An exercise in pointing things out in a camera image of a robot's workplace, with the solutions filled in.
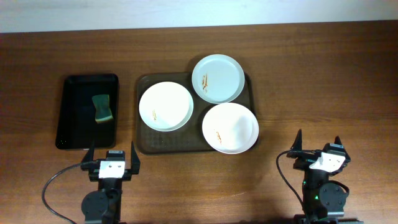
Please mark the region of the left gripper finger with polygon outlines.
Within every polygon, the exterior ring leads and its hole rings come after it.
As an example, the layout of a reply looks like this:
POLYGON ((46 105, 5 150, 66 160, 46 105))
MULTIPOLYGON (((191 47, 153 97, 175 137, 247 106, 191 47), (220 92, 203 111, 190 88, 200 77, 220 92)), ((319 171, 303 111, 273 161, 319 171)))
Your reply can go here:
POLYGON ((134 142, 131 142, 131 173, 139 173, 141 162, 134 147, 134 142))
POLYGON ((95 151, 95 141, 92 140, 90 147, 87 151, 87 153, 85 154, 85 156, 82 159, 82 163, 88 163, 88 162, 93 162, 93 158, 94 158, 94 151, 95 151))

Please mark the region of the green yellow sponge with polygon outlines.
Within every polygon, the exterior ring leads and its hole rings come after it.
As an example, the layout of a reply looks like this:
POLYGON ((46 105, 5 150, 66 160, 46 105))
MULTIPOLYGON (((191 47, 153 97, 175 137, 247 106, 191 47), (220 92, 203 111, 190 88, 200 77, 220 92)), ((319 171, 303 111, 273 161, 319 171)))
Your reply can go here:
POLYGON ((91 99, 96 110, 95 121, 98 124, 113 120, 109 95, 95 95, 91 99))

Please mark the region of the white plate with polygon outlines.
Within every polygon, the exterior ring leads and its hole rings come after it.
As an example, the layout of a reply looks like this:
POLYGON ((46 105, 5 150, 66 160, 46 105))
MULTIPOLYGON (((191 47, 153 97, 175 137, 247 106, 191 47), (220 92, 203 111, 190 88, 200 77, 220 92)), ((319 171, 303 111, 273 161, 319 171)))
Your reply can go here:
POLYGON ((259 123, 254 113, 245 106, 222 103, 206 113, 202 132, 213 149, 225 154, 239 154, 257 141, 259 123))
POLYGON ((149 87, 139 100, 139 115, 150 128, 169 132, 184 126, 193 114, 190 92, 175 82, 160 82, 149 87))

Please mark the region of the pale blue plate top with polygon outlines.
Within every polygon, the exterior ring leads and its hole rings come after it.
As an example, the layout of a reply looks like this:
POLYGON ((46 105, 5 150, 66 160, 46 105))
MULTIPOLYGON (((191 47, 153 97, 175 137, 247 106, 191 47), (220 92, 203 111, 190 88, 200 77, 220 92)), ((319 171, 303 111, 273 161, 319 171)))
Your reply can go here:
POLYGON ((192 86, 196 94, 213 104, 233 101, 241 94, 244 83, 242 66, 223 54, 202 58, 192 72, 192 86))

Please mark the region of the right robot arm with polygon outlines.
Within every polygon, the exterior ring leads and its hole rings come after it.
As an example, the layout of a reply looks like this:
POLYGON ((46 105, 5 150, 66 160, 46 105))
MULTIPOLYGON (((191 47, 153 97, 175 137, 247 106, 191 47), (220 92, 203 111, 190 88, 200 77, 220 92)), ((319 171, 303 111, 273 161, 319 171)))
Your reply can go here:
POLYGON ((330 179, 351 161, 339 137, 323 149, 304 150, 302 131, 298 130, 287 157, 295 160, 294 169, 304 172, 300 197, 303 214, 294 216, 295 223, 362 223, 355 218, 344 218, 349 188, 330 179))

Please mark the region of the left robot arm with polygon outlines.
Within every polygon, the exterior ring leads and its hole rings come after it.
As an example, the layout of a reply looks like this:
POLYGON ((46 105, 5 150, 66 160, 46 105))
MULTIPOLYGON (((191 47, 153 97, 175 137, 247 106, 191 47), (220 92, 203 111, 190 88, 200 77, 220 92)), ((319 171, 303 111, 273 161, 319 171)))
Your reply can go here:
POLYGON ((88 193, 81 203, 85 223, 115 224, 121 222, 123 182, 137 175, 141 162, 131 146, 131 166, 126 168, 126 153, 110 150, 104 159, 94 159, 92 143, 82 159, 81 170, 88 172, 89 180, 98 183, 98 189, 88 193))

